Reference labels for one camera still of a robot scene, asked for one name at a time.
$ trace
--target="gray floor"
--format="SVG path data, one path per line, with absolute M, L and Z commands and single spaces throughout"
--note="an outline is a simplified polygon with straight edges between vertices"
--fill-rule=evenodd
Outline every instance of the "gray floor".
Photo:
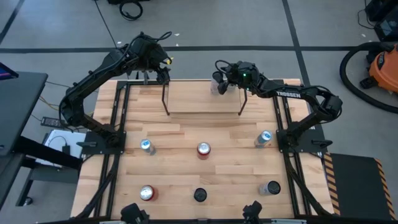
M 7 24 L 18 0 L 0 1 L 0 30 Z M 360 27 L 356 13 L 363 0 L 288 0 L 301 46 L 354 46 L 377 41 L 373 30 Z M 123 45 L 139 31 L 159 36 L 174 34 L 160 42 L 163 46 L 267 45 L 293 46 L 282 0 L 152 0 L 143 2 L 143 16 L 125 21 L 118 7 L 106 0 L 99 8 L 116 42 Z M 74 49 L 107 48 L 114 43 L 92 0 L 25 0 L 1 49 Z M 247 60 L 256 63 L 269 78 L 301 78 L 296 53 L 292 51 L 173 51 L 172 78 L 209 78 L 217 59 Z M 395 114 L 381 111 L 353 96 L 341 83 L 338 68 L 346 52 L 303 52 L 311 84 L 325 85 L 344 102 L 341 117 L 323 126 L 325 136 L 334 144 L 331 152 L 371 156 L 384 165 L 387 183 L 398 210 L 398 170 L 395 160 Z M 106 53 L 0 54 L 0 61 L 14 70 L 45 72 L 49 81 L 70 86 L 94 70 Z M 348 75 L 357 82 L 366 75 L 364 55 L 357 55 L 348 65 Z M 65 87 L 46 84 L 42 96 L 58 104 Z M 373 90 L 372 96 L 396 105 L 397 98 L 386 91 Z M 96 93 L 85 101 L 87 111 L 94 109 Z M 56 117 L 57 112 L 38 102 L 33 115 Z M 50 128 L 30 118 L 24 136 L 41 141 Z M 0 223 L 34 223 L 68 218 L 75 185 L 36 182 L 30 196 L 34 204 L 15 207 L 27 175 L 22 169 L 9 197 L 0 211 Z

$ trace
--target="vacuum hose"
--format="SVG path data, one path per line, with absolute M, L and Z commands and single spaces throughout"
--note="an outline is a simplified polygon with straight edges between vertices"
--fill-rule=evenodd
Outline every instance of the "vacuum hose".
M 350 52 L 348 52 L 348 54 L 343 58 L 343 61 L 340 64 L 340 78 L 341 78 L 341 81 L 343 81 L 343 83 L 347 87 L 347 89 L 349 89 L 357 97 L 361 98 L 365 102 L 367 102 L 367 103 L 369 103 L 369 104 L 371 104 L 371 105 L 373 105 L 373 106 L 375 106 L 377 108 L 380 108 L 382 110 L 385 110 L 385 111 L 388 111 L 388 112 L 391 112 L 391 113 L 398 113 L 398 107 L 387 105 L 387 104 L 385 104 L 383 102 L 375 100 L 374 98 L 371 98 L 370 96 L 368 96 L 367 94 L 363 93 L 361 90 L 356 88 L 348 80 L 347 73 L 346 73 L 347 63 L 350 60 L 350 58 L 352 56 L 354 56 L 354 54 L 356 54 L 356 53 L 358 53 L 359 51 L 362 51 L 362 50 L 379 50 L 380 52 L 382 52 L 382 51 L 386 50 L 386 44 L 382 43 L 382 42 L 368 42 L 368 43 L 361 44 L 361 45 L 355 47 Z

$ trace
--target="hazard stripe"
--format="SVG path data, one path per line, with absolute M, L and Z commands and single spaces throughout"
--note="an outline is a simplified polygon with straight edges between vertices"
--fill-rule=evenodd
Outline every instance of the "hazard stripe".
M 325 155 L 323 155 L 323 158 L 331 162 L 331 157 L 330 156 L 325 154 Z
M 394 208 L 392 207 L 392 205 L 391 205 L 390 202 L 387 202 L 387 205 L 388 205 L 388 207 L 389 207 L 391 210 L 394 210 Z
M 394 212 L 393 212 L 392 210 L 390 210 L 390 215 L 391 215 L 391 217 L 392 217 L 394 220 L 397 219 L 396 215 L 394 214 Z
M 334 186 L 334 185 L 331 184 L 331 183 L 328 183 L 328 187 L 329 187 L 329 189 L 332 189 L 332 190 L 334 190 L 334 191 L 337 191 L 336 186 Z
M 331 169 L 329 169 L 329 168 L 326 168 L 326 172 L 327 172 L 328 174 L 332 175 L 332 176 L 335 176 L 335 173 L 334 173 Z
M 335 211 L 335 213 L 336 213 L 337 215 L 340 215 L 340 210 L 338 210 L 337 208 L 334 208 L 334 207 L 333 207 L 333 210 Z
M 397 217 L 394 213 L 394 208 L 392 207 L 392 201 L 391 201 L 391 197 L 390 197 L 390 192 L 388 191 L 388 187 L 387 187 L 387 182 L 386 182 L 386 176 L 384 175 L 384 171 L 383 171 L 383 167 L 381 165 L 381 161 L 379 159 L 374 159 L 377 163 L 377 167 L 379 168 L 379 174 L 380 174 L 380 180 L 381 183 L 383 185 L 383 190 L 384 190 L 384 195 L 386 196 L 387 199 L 387 206 L 389 208 L 389 213 L 391 216 L 392 220 L 396 220 Z
M 332 203 L 333 205 L 337 206 L 337 208 L 338 208 L 338 202 L 337 202 L 336 200 L 332 199 L 332 200 L 331 200 L 331 203 Z
M 323 158 L 324 158 L 323 164 L 325 165 L 326 179 L 328 182 L 329 195 L 331 199 L 331 204 L 333 206 L 333 211 L 335 212 L 335 214 L 340 215 L 340 206 L 338 203 L 335 172 L 333 171 L 333 161 L 331 158 L 331 154 L 327 152 L 326 154 L 323 155 Z
M 334 197 L 335 199 L 338 199 L 337 194 L 329 190 L 330 196 Z
M 336 180 L 334 178 L 332 178 L 331 176 L 327 176 L 327 179 L 332 182 L 332 183 L 336 183 Z
M 331 164 L 330 162 L 325 161 L 325 166 L 333 169 L 333 164 Z

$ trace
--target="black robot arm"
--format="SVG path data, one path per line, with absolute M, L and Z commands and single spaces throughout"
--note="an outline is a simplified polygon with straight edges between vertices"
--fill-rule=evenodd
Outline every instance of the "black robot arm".
M 104 82 L 112 77 L 120 76 L 132 71 L 155 71 L 157 81 L 160 84 L 170 80 L 167 67 L 161 68 L 160 64 L 164 60 L 171 59 L 164 49 L 157 43 L 170 37 L 171 32 L 167 32 L 161 38 L 155 39 L 141 32 L 130 44 L 112 50 L 105 56 L 103 63 L 94 72 L 78 83 L 74 83 L 69 88 L 66 95 L 60 102 L 59 118 L 61 114 L 71 126 L 83 126 L 100 135 L 109 146 L 114 146 L 119 142 L 119 137 L 109 124 L 101 124 L 95 119 L 85 114 L 83 100 Z
M 228 66 L 218 68 L 218 62 L 227 63 Z M 280 146 L 281 148 L 297 146 L 299 137 L 306 130 L 316 124 L 333 121 L 341 114 L 343 102 L 325 87 L 281 85 L 260 74 L 256 65 L 250 62 L 239 61 L 231 64 L 219 60 L 216 62 L 216 68 L 218 71 L 213 74 L 213 78 L 219 83 L 218 91 L 220 94 L 225 93 L 228 85 L 237 85 L 260 98 L 285 96 L 308 102 L 312 108 L 312 113 L 299 122 L 292 122 L 286 130 L 280 130 L 284 132 L 283 143 L 285 144 Z M 321 103 L 317 100 L 318 96 L 323 98 Z

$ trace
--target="red soda can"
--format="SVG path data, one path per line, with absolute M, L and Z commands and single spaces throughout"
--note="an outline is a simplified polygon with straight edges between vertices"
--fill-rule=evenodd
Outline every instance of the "red soda can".
M 156 189 L 153 188 L 151 185 L 145 185 L 141 188 L 140 197 L 144 201 L 156 200 Z
M 201 160 L 209 158 L 210 150 L 211 150 L 210 145 L 207 142 L 199 143 L 197 147 L 198 158 Z

